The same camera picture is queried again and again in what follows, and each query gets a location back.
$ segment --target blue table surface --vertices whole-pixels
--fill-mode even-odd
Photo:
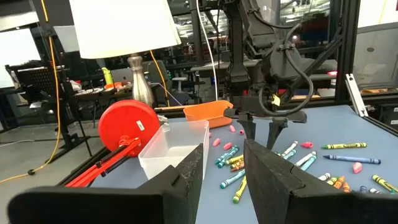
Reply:
[[[398,186],[398,176],[394,169],[398,157],[397,138],[381,128],[360,118],[349,106],[331,106],[322,108],[305,109],[308,120],[306,124],[288,123],[277,139],[273,151],[283,152],[293,141],[299,144],[311,141],[312,149],[297,146],[297,153],[290,162],[297,162],[303,156],[316,151],[318,159],[307,170],[315,177],[329,172],[332,177],[346,177],[352,190],[359,191],[361,185],[368,189],[376,188],[383,193],[388,191],[375,183],[371,176],[379,175],[392,185]],[[171,119],[170,122],[185,121],[185,118]],[[255,120],[257,123],[256,141],[262,145],[267,143],[268,123],[266,120]],[[243,153],[244,135],[238,134],[242,129],[241,125],[233,121],[237,130],[236,133],[229,131],[227,126],[211,129],[212,138],[221,139],[221,144],[213,147],[210,144],[205,179],[201,188],[197,223],[257,223],[256,214],[251,202],[248,188],[243,193],[241,201],[235,205],[232,198],[238,189],[241,179],[221,190],[220,183],[234,174],[229,168],[222,169],[215,166],[215,160],[224,154],[223,145],[232,142],[238,145],[241,150],[237,155]],[[366,148],[359,149],[335,149],[325,150],[321,146],[326,144],[366,142]],[[363,170],[353,173],[353,162],[331,161],[323,158],[323,155],[334,154],[341,156],[356,156],[381,159],[381,165],[363,164]],[[106,177],[98,177],[92,187],[111,187],[134,189],[147,181],[145,173],[140,166],[138,158],[132,158],[112,171]]]

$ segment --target lamp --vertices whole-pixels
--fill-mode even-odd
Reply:
[[[152,106],[154,97],[138,52],[181,44],[167,0],[70,0],[82,58],[131,54],[133,98]]]

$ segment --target orange tray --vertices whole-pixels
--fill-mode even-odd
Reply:
[[[187,121],[209,121],[210,128],[216,128],[231,124],[232,119],[224,117],[224,110],[232,108],[234,105],[225,100],[213,101],[210,103],[202,103],[190,106],[184,109]]]

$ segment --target white label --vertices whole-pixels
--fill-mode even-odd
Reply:
[[[141,121],[137,121],[138,128],[143,131],[145,130],[144,125],[142,125]]]

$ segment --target clear plastic bin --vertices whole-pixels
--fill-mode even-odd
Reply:
[[[209,122],[186,121],[163,124],[138,155],[148,180],[166,167],[178,164],[203,143],[203,178],[209,151]]]

